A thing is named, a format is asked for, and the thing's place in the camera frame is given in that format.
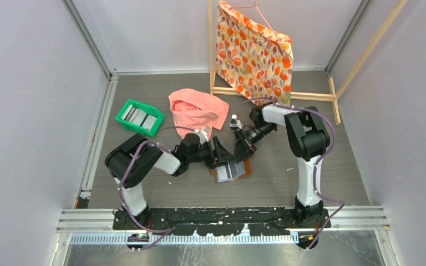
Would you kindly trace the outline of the grey credit card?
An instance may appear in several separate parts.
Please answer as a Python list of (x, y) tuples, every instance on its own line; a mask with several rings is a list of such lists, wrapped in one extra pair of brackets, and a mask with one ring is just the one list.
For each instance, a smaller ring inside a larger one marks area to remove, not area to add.
[(243, 162), (239, 163), (230, 163), (227, 166), (227, 179), (232, 180), (239, 178), (246, 174), (246, 167)]

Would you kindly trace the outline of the brown leather card holder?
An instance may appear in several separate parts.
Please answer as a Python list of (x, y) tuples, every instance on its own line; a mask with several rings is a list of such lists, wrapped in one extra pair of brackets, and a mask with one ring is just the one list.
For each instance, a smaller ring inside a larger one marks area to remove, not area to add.
[(229, 162), (227, 165), (210, 170), (210, 175), (214, 177), (216, 184), (236, 181), (251, 176), (252, 167), (249, 159), (239, 163)]

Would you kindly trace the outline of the green card tray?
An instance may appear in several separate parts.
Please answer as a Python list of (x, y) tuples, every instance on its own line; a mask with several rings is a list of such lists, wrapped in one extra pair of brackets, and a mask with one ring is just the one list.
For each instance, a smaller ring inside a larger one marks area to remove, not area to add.
[(156, 107), (128, 99), (115, 120), (126, 130), (141, 133), (144, 136), (155, 137), (165, 115)]

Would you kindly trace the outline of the stack of cards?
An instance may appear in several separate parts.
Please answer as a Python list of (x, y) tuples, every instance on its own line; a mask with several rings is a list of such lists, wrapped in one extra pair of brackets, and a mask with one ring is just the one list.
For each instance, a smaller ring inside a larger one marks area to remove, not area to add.
[(150, 131), (153, 128), (157, 117), (149, 115), (144, 110), (136, 108), (130, 104), (122, 114), (121, 119), (127, 122), (130, 126), (137, 126), (146, 131)]

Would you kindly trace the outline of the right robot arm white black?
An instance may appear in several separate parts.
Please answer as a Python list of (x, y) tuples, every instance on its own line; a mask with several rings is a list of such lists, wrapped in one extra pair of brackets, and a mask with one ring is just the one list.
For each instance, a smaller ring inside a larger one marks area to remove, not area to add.
[(231, 117), (236, 145), (234, 160), (241, 162), (256, 152), (256, 143), (267, 134), (283, 126), (287, 131), (288, 144), (298, 162), (298, 192), (295, 197), (293, 216), (301, 227), (309, 227), (323, 215), (321, 195), (322, 157), (326, 154), (331, 138), (317, 115), (317, 109), (286, 108), (267, 103), (253, 108), (250, 119), (254, 126), (245, 129), (237, 115)]

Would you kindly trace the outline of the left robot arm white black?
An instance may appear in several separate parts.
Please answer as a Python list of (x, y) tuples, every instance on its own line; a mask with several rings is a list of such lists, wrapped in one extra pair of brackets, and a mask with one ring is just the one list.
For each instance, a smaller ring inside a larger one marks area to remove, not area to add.
[(191, 132), (170, 151), (137, 133), (112, 150), (104, 164), (114, 178), (122, 206), (128, 212), (126, 221), (134, 229), (147, 225), (148, 204), (143, 195), (142, 181), (152, 168), (171, 176), (186, 172), (192, 163), (204, 163), (209, 169), (226, 166), (234, 156), (217, 137), (205, 139), (200, 132)]

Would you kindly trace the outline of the pink cloth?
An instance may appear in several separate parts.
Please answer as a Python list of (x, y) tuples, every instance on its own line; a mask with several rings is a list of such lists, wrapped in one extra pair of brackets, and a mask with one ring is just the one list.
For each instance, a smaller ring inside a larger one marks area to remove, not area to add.
[(180, 89), (168, 96), (174, 125), (181, 138), (205, 127), (221, 130), (229, 112), (229, 104), (217, 96), (190, 88)]

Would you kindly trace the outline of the floral fabric bag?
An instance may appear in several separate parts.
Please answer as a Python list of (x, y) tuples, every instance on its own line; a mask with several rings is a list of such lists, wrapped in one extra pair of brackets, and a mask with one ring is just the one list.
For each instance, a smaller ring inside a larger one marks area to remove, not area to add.
[(292, 39), (218, 3), (216, 73), (239, 94), (264, 103), (291, 102)]

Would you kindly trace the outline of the pink hanger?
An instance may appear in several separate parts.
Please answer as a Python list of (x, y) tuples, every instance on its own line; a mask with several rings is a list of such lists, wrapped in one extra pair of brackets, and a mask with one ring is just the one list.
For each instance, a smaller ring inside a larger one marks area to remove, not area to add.
[(272, 26), (269, 24), (269, 22), (267, 21), (267, 19), (265, 18), (265, 16), (261, 12), (261, 10), (259, 9), (259, 7), (257, 5), (257, 0), (255, 0), (253, 2), (253, 4), (251, 4), (251, 5), (248, 5), (248, 6), (233, 6), (233, 8), (234, 9), (255, 9), (258, 12), (258, 14), (261, 16), (262, 20), (266, 23), (266, 25), (273, 32), (273, 34), (276, 35), (276, 31), (272, 28)]

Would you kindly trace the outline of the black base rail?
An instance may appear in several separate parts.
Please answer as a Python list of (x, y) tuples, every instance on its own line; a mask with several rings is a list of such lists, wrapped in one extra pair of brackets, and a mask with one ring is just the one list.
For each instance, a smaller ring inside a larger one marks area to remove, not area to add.
[(314, 217), (299, 219), (287, 207), (227, 208), (147, 208), (136, 216), (144, 227), (157, 230), (171, 228), (174, 236), (238, 236), (249, 231), (251, 236), (285, 236), (290, 229), (312, 232), (324, 226), (329, 213), (324, 209)]

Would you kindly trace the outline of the wooden rack frame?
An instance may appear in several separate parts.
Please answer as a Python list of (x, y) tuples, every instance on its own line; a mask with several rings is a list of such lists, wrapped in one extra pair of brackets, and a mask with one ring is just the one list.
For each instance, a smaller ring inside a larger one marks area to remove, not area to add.
[[(331, 60), (325, 67), (325, 72), (328, 75), (328, 87), (330, 93), (321, 94), (321, 93), (303, 93), (303, 92), (291, 92), (290, 96), (292, 100), (308, 100), (308, 101), (320, 101), (320, 102), (328, 102), (332, 104), (335, 124), (341, 124), (341, 115), (338, 106), (338, 101), (349, 87), (353, 79), (356, 77), (357, 73), (360, 71), (362, 66), (365, 65), (367, 59), (370, 57), (374, 49), (377, 47), (383, 36), (386, 34), (387, 30), (390, 28), (392, 23), (398, 17), (401, 10), (407, 4), (407, 1), (398, 1), (397, 4), (392, 8), (392, 10), (387, 15), (386, 19), (382, 23), (382, 25), (378, 28), (367, 47), (365, 48), (362, 55), (359, 57), (358, 61), (354, 64), (351, 71), (345, 78), (344, 82), (339, 88), (335, 88), (333, 78), (330, 76), (330, 72), (333, 67), (336, 65), (339, 60), (340, 55), (344, 51), (346, 44), (349, 39), (355, 32), (356, 28), (363, 20), (369, 6), (372, 4), (372, 1), (361, 1), (356, 12), (354, 13), (344, 35), (339, 41), (336, 50), (333, 52), (331, 56)], [(218, 95), (238, 95), (239, 93), (229, 87), (220, 87), (215, 85), (216, 79), (216, 71), (215, 71), (215, 60), (216, 60), (216, 48), (214, 47), (214, 43), (216, 42), (216, 38), (214, 38), (214, 23), (213, 23), (213, 1), (207, 2), (207, 10), (208, 10), (208, 25), (209, 25), (209, 80), (210, 80), (210, 94), (218, 94)]]

